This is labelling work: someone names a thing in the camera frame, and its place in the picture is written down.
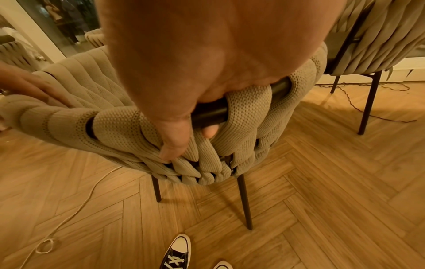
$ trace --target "wooden floor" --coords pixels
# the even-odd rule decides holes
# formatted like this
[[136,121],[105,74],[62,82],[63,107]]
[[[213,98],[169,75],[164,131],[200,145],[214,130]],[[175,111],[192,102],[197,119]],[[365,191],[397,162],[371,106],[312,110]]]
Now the wooden floor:
[[[26,268],[159,268],[179,233],[192,269],[425,268],[425,84],[379,89],[364,136],[344,93],[315,88],[268,158],[246,174],[254,230],[236,180],[210,187],[160,182],[122,168],[61,228],[52,253]],[[366,87],[345,88],[363,108]],[[0,134],[0,268],[17,268],[116,165],[21,135]]]

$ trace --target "black sneaker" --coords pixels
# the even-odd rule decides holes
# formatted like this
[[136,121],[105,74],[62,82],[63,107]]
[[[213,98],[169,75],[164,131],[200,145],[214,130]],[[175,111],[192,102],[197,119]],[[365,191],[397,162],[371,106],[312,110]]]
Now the black sneaker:
[[165,253],[159,269],[187,269],[191,250],[189,236],[179,234]]
[[233,267],[226,261],[220,261],[214,269],[233,269]]

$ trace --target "metal chair leg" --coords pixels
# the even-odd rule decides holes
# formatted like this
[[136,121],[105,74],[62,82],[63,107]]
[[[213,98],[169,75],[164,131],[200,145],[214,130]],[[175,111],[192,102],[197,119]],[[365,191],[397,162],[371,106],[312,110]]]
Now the metal chair leg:
[[331,94],[335,92],[336,87],[338,86],[338,82],[340,81],[340,77],[341,77],[341,76],[337,76],[337,77],[335,78],[335,81],[334,81],[333,86],[332,86]]
[[153,175],[151,175],[151,177],[152,177],[152,183],[154,185],[156,201],[159,203],[162,200],[161,191],[159,190],[159,182],[158,182],[158,179],[154,177]]
[[360,123],[359,132],[357,133],[359,135],[363,135],[366,130],[367,121],[369,120],[369,115],[371,114],[373,101],[375,100],[376,90],[378,89],[381,75],[382,75],[382,71],[376,72],[373,75],[371,90],[369,91],[369,96],[367,97],[366,106],[364,107],[362,122]]
[[251,210],[249,209],[247,186],[245,185],[245,176],[241,174],[237,180],[238,180],[240,198],[242,200],[243,212],[245,214],[245,219],[247,221],[247,228],[248,230],[252,230],[253,227],[252,227]]

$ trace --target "sneaker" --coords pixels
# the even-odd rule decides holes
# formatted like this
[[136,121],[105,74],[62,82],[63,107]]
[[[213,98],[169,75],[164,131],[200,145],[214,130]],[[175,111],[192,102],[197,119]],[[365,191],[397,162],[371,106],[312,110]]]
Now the sneaker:
[[220,261],[214,269],[233,269],[233,267],[226,261]]
[[187,269],[190,262],[190,239],[179,234],[165,253],[159,269]]

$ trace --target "woven fabric strap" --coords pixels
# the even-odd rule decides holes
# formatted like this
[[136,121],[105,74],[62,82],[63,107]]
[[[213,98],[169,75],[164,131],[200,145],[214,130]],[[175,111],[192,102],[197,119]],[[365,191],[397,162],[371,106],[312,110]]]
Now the woven fabric strap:
[[[228,120],[212,139],[192,132],[185,154],[171,163],[159,158],[162,140],[133,106],[100,47],[47,67],[36,75],[67,94],[76,108],[49,106],[28,96],[0,101],[0,115],[28,135],[56,145],[94,152],[125,167],[175,183],[208,185],[238,176],[260,163],[281,136],[296,105],[323,74],[326,46],[290,75],[292,88],[271,106],[270,86],[226,94]],[[86,132],[93,122],[97,139]]]
[[29,72],[39,70],[38,64],[17,41],[0,44],[0,61]]
[[[360,7],[368,2],[349,1],[349,7],[359,3],[353,17],[357,18]],[[346,24],[352,26],[354,21],[349,17]],[[332,75],[370,74],[390,69],[423,44],[425,0],[376,0],[357,37],[360,42],[348,48]]]
[[87,32],[84,35],[84,37],[95,48],[106,45],[105,37],[104,37],[101,29],[91,30],[91,31]]

